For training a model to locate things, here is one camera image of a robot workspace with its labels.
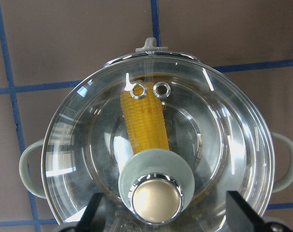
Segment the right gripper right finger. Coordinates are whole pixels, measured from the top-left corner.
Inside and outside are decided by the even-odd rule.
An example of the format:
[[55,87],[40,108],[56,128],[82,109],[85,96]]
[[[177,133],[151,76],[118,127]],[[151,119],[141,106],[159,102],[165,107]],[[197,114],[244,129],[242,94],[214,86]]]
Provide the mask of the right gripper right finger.
[[232,232],[262,232],[264,221],[237,191],[226,192],[226,221]]

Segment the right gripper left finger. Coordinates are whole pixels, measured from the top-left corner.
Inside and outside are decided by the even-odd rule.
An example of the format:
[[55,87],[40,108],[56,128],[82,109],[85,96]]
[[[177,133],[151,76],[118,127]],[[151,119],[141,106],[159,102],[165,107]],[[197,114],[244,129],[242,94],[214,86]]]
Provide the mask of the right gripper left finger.
[[102,232],[103,231],[103,193],[94,193],[75,227],[76,232]]

